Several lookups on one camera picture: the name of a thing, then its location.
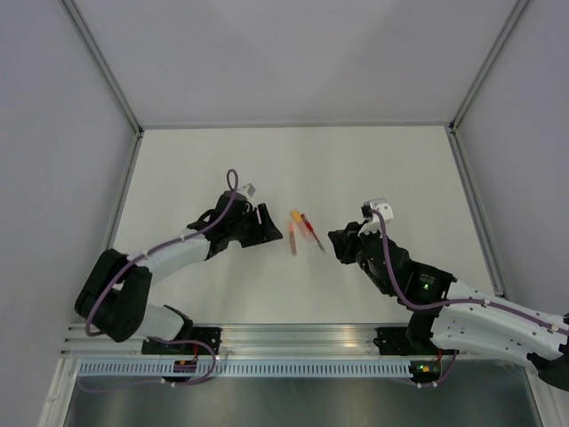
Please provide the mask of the slim orange-tip pen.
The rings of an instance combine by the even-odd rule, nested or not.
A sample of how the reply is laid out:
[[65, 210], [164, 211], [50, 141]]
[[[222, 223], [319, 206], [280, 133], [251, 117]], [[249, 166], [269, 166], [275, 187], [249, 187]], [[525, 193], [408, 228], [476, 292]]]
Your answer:
[[298, 251], [297, 251], [297, 246], [296, 246], [295, 226], [294, 226], [293, 222], [289, 222], [288, 233], [289, 233], [289, 242], [290, 242], [290, 247], [291, 247], [291, 254], [293, 257], [296, 257], [298, 254]]

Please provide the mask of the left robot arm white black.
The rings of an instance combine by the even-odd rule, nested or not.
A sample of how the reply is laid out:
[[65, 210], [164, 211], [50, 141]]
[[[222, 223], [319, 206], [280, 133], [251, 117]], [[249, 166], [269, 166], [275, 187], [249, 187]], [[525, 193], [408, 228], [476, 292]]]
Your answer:
[[248, 248], [282, 237], [265, 204], [254, 205], [241, 190], [227, 190], [178, 237], [135, 254], [105, 250], [76, 298], [75, 312], [89, 336], [106, 335], [114, 342], [143, 336], [172, 353], [185, 353], [193, 343], [192, 320], [171, 306], [149, 303], [150, 288], [212, 259], [232, 242]]

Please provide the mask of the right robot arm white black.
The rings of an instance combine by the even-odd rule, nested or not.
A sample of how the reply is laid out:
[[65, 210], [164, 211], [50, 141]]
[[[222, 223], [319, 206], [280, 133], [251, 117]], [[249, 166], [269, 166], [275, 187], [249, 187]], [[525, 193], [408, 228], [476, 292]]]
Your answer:
[[409, 349], [474, 353], [534, 371], [546, 384], [568, 388], [568, 317], [533, 310], [485, 294], [452, 273], [411, 259], [380, 231], [349, 223], [329, 232], [336, 259], [355, 264], [381, 294], [396, 298], [412, 316]]

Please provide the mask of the red thin pen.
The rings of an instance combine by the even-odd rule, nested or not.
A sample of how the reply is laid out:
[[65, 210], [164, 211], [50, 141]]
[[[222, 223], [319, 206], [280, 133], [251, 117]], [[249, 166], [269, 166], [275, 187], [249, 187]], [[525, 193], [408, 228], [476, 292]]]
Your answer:
[[304, 213], [301, 213], [301, 219], [302, 219], [304, 225], [306, 226], [307, 230], [309, 231], [309, 233], [313, 237], [313, 239], [315, 239], [317, 246], [320, 249], [320, 251], [323, 254], [326, 254], [325, 247], [324, 247], [323, 243], [321, 242], [321, 240], [319, 239], [319, 237], [317, 236], [316, 231], [315, 231], [314, 227], [312, 226], [311, 222], [309, 221], [308, 217]]

